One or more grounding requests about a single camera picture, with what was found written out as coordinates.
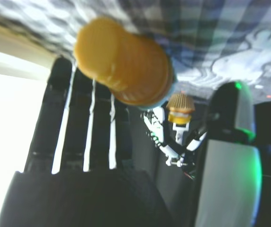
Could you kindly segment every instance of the dark background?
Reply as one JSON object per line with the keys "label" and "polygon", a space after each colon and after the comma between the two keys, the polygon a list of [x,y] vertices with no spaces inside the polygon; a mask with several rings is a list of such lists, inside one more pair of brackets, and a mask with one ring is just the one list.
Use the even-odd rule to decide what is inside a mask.
{"label": "dark background", "polygon": [[[196,104],[190,131],[198,127],[206,105]],[[178,226],[185,226],[192,181],[176,166],[165,164],[165,155],[154,147],[145,135],[146,126],[140,119],[140,111],[129,108],[133,141],[133,163],[136,169],[145,170],[160,191],[170,213]],[[271,102],[255,106],[258,146],[262,159],[262,197],[256,221],[257,227],[271,226]]]}

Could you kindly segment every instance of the cartoon print on tablecloth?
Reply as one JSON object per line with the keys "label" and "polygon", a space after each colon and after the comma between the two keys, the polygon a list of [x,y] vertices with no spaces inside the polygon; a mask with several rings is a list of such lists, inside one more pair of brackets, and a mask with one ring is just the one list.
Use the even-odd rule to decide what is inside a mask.
{"label": "cartoon print on tablecloth", "polygon": [[249,85],[261,77],[271,77],[271,30],[262,29],[246,36],[238,52],[216,59],[211,67],[192,68],[178,75],[178,80],[197,87],[216,89],[221,84],[242,80]]}

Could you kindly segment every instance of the checkered tablecloth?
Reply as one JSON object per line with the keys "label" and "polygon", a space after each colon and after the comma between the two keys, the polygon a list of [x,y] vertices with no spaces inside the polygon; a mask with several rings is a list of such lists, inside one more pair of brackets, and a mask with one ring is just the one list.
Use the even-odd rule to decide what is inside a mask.
{"label": "checkered tablecloth", "polygon": [[171,57],[176,90],[209,98],[241,79],[271,101],[271,0],[0,0],[0,24],[72,56],[79,29],[108,16]]}

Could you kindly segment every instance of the orange cylindrical object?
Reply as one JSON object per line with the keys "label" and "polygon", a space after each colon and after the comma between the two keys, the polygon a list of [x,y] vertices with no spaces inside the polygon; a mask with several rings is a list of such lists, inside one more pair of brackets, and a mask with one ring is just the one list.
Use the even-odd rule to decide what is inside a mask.
{"label": "orange cylindrical object", "polygon": [[153,40],[128,33],[105,17],[81,29],[74,48],[79,69],[130,105],[153,105],[173,81],[169,60]]}

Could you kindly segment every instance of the white line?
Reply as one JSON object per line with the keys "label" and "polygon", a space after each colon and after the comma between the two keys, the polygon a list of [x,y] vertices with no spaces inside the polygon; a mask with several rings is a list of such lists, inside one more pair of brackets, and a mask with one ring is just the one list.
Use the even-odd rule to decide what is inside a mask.
{"label": "white line", "polygon": [[89,108],[89,120],[88,120],[88,128],[87,128],[87,138],[86,138],[86,147],[84,151],[84,165],[83,171],[89,171],[90,165],[90,149],[91,149],[91,139],[92,139],[92,127],[93,127],[93,116],[94,116],[94,105],[96,103],[96,81],[92,81],[92,92],[91,92],[91,105]]}
{"label": "white line", "polygon": [[116,109],[115,97],[111,94],[111,110],[110,110],[110,142],[109,142],[109,169],[117,167],[116,152],[117,152],[117,139],[116,139]]}
{"label": "white line", "polygon": [[53,162],[52,170],[51,170],[52,174],[58,173],[61,168],[62,151],[63,151],[63,146],[64,146],[68,116],[69,116],[69,104],[71,100],[72,85],[73,85],[74,74],[75,74],[76,68],[77,66],[76,64],[74,64],[72,66],[72,74],[70,77],[69,89],[68,89],[67,99],[66,99],[66,103],[64,107],[62,123],[61,123],[60,131],[59,131],[59,137],[58,137],[58,141],[57,141],[55,152],[54,152],[54,162]]}

